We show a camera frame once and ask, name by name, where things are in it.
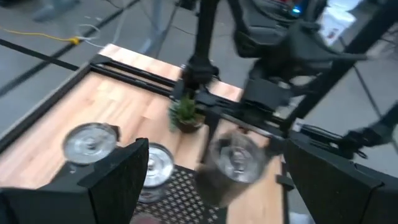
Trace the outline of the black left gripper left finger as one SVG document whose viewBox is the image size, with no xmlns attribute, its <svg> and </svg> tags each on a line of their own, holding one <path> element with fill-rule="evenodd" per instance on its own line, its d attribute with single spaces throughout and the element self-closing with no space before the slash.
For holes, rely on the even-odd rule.
<svg viewBox="0 0 398 224">
<path fill-rule="evenodd" d="M 88 189 L 96 224 L 129 224 L 144 185 L 149 140 L 138 138 L 94 163 L 79 181 Z"/>
</svg>

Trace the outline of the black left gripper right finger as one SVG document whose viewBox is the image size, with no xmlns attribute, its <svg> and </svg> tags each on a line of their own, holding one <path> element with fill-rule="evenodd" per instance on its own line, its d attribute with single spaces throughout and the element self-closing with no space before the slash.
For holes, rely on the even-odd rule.
<svg viewBox="0 0 398 224">
<path fill-rule="evenodd" d="M 362 224 L 369 199 L 382 182 L 340 156 L 289 139 L 284 159 L 316 224 Z"/>
</svg>

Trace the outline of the silver metal candle holder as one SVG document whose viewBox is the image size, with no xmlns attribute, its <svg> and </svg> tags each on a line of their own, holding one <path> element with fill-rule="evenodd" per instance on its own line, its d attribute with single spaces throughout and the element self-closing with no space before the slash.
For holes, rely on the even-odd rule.
<svg viewBox="0 0 398 224">
<path fill-rule="evenodd" d="M 210 142 L 196 168 L 195 186 L 208 205 L 227 207 L 266 172 L 270 157 L 252 138 L 238 131 Z"/>
<path fill-rule="evenodd" d="M 68 162 L 86 166 L 104 159 L 116 148 L 120 127 L 108 123 L 84 123 L 64 137 L 63 155 Z"/>
<path fill-rule="evenodd" d="M 140 203 L 154 203 L 165 196 L 169 180 L 174 172 L 174 157 L 163 145 L 149 143 L 149 159 Z"/>
</svg>

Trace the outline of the black perforated metal shelf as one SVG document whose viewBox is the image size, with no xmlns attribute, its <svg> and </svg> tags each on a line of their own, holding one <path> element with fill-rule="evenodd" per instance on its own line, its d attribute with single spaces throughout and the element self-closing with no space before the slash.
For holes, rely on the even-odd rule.
<svg viewBox="0 0 398 224">
<path fill-rule="evenodd" d="M 154 203 L 140 203 L 133 215 L 148 213 L 163 224 L 226 224 L 226 208 L 205 204 L 198 195 L 195 172 L 174 164 L 174 172 L 163 196 Z"/>
</svg>

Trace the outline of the potted green succulent plant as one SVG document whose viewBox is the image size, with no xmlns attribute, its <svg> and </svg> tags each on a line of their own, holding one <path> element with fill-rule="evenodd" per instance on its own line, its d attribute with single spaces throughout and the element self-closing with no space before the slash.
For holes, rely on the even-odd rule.
<svg viewBox="0 0 398 224">
<path fill-rule="evenodd" d="M 180 130 L 182 133 L 191 134 L 198 131 L 205 117 L 196 111 L 196 104 L 189 94 L 180 100 L 171 102 L 168 111 L 169 129 L 171 132 Z"/>
</svg>

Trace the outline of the black rig strut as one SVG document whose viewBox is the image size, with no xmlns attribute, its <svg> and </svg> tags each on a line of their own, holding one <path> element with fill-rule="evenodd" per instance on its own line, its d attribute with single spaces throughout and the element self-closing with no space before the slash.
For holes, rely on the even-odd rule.
<svg viewBox="0 0 398 224">
<path fill-rule="evenodd" d="M 367 52 L 384 33 L 398 20 L 398 0 L 387 0 L 386 3 L 374 13 L 374 16 L 360 30 L 356 37 L 345 47 L 346 53 L 363 54 Z M 329 73 L 322 78 L 321 84 L 315 93 L 306 96 L 289 114 L 285 125 L 289 126 L 297 118 L 303 119 L 326 96 L 327 93 L 343 78 L 353 62 L 336 62 Z"/>
</svg>

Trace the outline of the grey desk leg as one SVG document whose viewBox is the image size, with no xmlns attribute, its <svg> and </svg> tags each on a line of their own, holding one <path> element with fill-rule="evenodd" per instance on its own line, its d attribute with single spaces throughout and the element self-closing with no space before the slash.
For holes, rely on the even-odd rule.
<svg viewBox="0 0 398 224">
<path fill-rule="evenodd" d="M 39 0 L 41 8 L 33 13 L 33 20 L 46 22 L 55 19 L 57 16 L 73 9 L 81 3 L 80 0 Z"/>
<path fill-rule="evenodd" d="M 175 19 L 177 9 L 180 6 L 180 0 L 149 0 L 150 11 L 148 11 L 145 4 L 146 1 L 147 0 L 140 0 L 139 6 L 150 23 L 150 29 L 148 37 L 140 49 L 140 53 L 153 58 L 158 58 L 166 36 Z M 164 6 L 167 4 L 172 5 L 172 12 L 167 21 L 164 22 L 162 11 Z"/>
</svg>

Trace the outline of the white printed sheet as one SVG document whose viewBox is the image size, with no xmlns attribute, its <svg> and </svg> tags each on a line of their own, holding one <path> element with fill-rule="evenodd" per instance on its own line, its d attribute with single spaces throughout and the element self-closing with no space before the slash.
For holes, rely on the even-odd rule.
<svg viewBox="0 0 398 224">
<path fill-rule="evenodd" d="M 321 29 L 318 31 L 328 46 L 333 45 L 343 32 L 350 28 L 356 17 L 351 11 L 362 0 L 327 0 L 320 19 Z"/>
</svg>

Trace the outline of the black aluminium table frame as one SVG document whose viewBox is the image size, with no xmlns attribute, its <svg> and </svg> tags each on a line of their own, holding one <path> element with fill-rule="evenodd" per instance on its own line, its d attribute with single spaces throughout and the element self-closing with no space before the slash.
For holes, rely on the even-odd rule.
<svg viewBox="0 0 398 224">
<path fill-rule="evenodd" d="M 282 119 L 273 115 L 276 104 L 284 97 L 292 94 L 291 89 L 284 89 L 265 78 L 257 75 L 260 67 L 251 70 L 239 102 L 233 102 L 222 96 L 216 96 L 202 88 L 195 93 L 197 110 L 201 113 L 210 109 L 219 109 L 220 115 L 231 117 L 238 121 L 254 126 L 273 136 L 287 137 L 287 130 L 293 125 L 292 119 Z M 172 100 L 180 99 L 186 91 L 186 82 L 161 77 L 140 68 L 117 62 L 104 55 L 97 55 L 88 65 L 76 69 L 75 74 L 68 81 L 60 85 L 49 94 L 21 121 L 0 136 L 0 153 L 5 151 L 16 139 L 23 135 L 38 119 L 60 99 L 62 99 L 75 85 L 79 84 L 90 72 L 136 86 Z M 333 137 L 331 134 L 317 131 L 305 125 L 302 133 L 311 137 L 315 144 L 331 153 L 352 159 L 359 152 L 358 141 L 351 134 L 343 137 Z"/>
</svg>

